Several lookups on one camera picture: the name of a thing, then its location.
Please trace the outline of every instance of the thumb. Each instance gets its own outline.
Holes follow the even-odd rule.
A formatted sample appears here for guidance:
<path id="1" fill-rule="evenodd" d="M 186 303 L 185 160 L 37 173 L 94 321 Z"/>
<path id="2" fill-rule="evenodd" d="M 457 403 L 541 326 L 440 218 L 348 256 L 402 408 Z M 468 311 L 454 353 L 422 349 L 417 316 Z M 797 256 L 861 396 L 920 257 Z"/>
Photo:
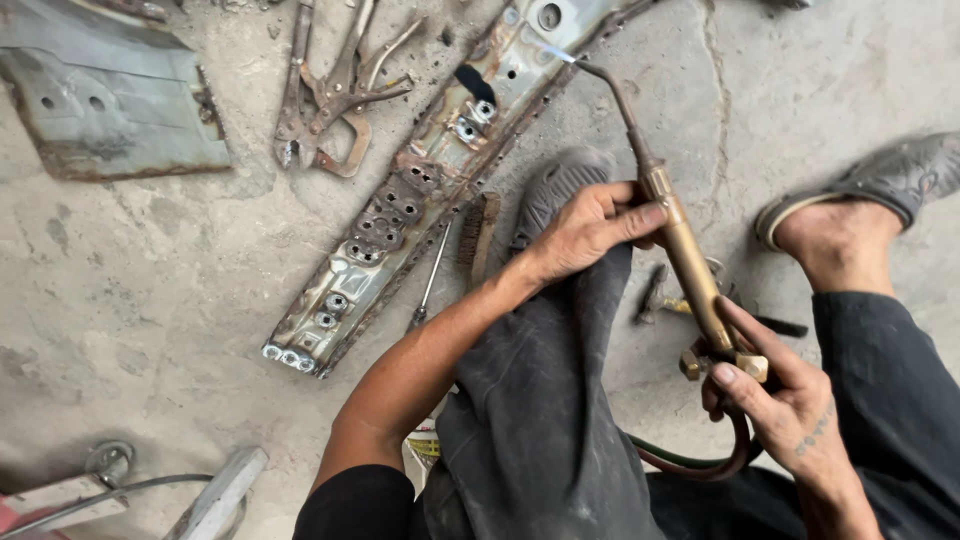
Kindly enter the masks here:
<path id="1" fill-rule="evenodd" d="M 753 377 L 727 362 L 713 366 L 710 376 L 751 420 L 763 426 L 771 424 L 778 402 Z"/>
<path id="2" fill-rule="evenodd" d="M 666 212 L 659 203 L 629 209 L 607 220 L 602 227 L 604 243 L 611 246 L 635 240 L 659 229 L 666 222 Z"/>

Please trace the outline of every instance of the black pants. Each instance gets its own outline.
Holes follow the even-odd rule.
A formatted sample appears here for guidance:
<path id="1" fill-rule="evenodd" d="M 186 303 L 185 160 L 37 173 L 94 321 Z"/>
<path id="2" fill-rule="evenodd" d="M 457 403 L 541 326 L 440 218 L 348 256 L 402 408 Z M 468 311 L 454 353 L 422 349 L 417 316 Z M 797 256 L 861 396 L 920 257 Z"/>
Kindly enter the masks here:
<path id="1" fill-rule="evenodd" d="M 600 375 L 631 271 L 619 246 L 491 326 L 459 362 L 423 493 L 444 538 L 806 538 L 793 483 L 644 475 Z M 840 431 L 887 538 L 960 537 L 960 388 L 896 300 L 813 298 Z"/>

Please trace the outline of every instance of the concrete floor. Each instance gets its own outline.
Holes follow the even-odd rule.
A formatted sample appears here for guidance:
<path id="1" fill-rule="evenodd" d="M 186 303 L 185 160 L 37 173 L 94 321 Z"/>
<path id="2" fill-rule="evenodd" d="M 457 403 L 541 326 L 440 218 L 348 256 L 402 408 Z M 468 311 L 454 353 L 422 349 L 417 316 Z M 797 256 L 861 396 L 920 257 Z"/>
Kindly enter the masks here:
<path id="1" fill-rule="evenodd" d="M 177 34 L 207 68 L 234 155 L 224 174 L 113 184 L 51 180 L 9 99 L 0 98 L 0 488 L 17 491 L 76 474 L 86 449 L 119 437 L 139 460 L 132 479 L 213 473 L 228 453 L 260 445 L 271 457 L 253 487 L 241 539 L 289 538 L 341 403 L 403 333 L 429 268 L 418 267 L 329 380 L 292 372 L 260 345 L 324 250 L 379 185 L 390 156 L 472 40 L 502 9 L 460 0 L 421 6 L 431 19 L 387 68 L 411 70 L 410 102 L 373 107 L 374 143 L 345 181 L 277 168 L 270 137 L 296 2 L 261 11 L 230 0 L 172 9 Z M 408 7 L 386 0 L 372 25 L 384 39 Z M 310 63 L 332 63 L 350 9 L 320 0 Z M 651 145 L 669 159 L 709 255 L 735 269 L 762 313 L 812 324 L 795 263 L 762 253 L 756 212 L 787 189 L 829 179 L 899 137 L 960 129 L 960 4 L 848 0 L 787 12 L 753 0 L 668 0 L 594 56 L 634 89 Z M 268 25 L 281 34 L 270 39 Z M 444 26 L 451 47 L 436 40 Z M 607 91 L 578 77 L 504 160 L 490 188 L 504 196 L 497 253 L 515 225 L 524 179 L 572 144 L 631 156 Z M 347 148 L 341 142 L 340 150 Z M 956 201 L 926 209 L 894 249 L 894 280 L 920 326 L 960 374 Z M 446 254 L 432 308 L 463 291 Z M 663 315 L 629 318 L 662 253 L 637 253 L 613 330 L 605 382 L 625 430 L 694 455 L 729 450 L 730 429 L 699 408 L 677 372 L 694 335 Z M 814 337 L 790 344 L 819 362 Z M 411 477 L 418 479 L 419 471 Z M 131 496 L 132 509 L 75 538 L 161 537 L 200 486 Z"/>

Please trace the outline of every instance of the blue flame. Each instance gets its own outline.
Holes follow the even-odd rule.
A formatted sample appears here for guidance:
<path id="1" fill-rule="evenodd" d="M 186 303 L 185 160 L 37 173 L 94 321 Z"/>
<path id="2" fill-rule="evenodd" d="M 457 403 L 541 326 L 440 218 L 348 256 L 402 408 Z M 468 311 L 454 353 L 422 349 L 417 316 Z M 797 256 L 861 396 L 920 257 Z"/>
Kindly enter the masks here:
<path id="1" fill-rule="evenodd" d="M 537 42 L 537 45 L 538 45 L 541 49 L 543 49 L 544 51 L 552 54 L 553 56 L 559 58 L 559 59 L 562 60 L 562 61 L 568 61 L 568 62 L 570 62 L 570 63 L 574 63 L 574 62 L 577 61 L 577 59 L 571 57 L 570 55 L 568 55 L 568 54 L 565 53 L 564 51 L 558 49 L 557 47 L 554 47 L 553 45 L 549 45 L 549 44 L 544 43 L 544 42 L 542 42 L 542 41 L 538 41 L 538 42 Z"/>

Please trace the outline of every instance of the person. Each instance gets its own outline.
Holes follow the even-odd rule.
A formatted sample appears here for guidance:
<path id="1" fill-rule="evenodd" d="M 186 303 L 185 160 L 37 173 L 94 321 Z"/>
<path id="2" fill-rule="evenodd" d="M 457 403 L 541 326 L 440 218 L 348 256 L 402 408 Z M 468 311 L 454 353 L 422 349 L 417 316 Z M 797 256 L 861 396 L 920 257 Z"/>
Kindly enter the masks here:
<path id="1" fill-rule="evenodd" d="M 726 394 L 792 475 L 747 467 L 698 482 L 645 475 L 600 375 L 632 247 L 663 210 L 632 208 L 609 157 L 567 151 L 531 185 L 512 248 L 482 286 L 400 339 L 333 422 L 295 540 L 843 538 L 960 536 L 960 388 L 894 295 L 891 241 L 960 187 L 960 134 L 878 153 L 756 221 L 803 268 L 823 370 L 744 310 L 717 310 L 768 357 L 773 395 L 728 363 Z M 442 458 L 421 495 L 401 443 L 440 402 Z"/>

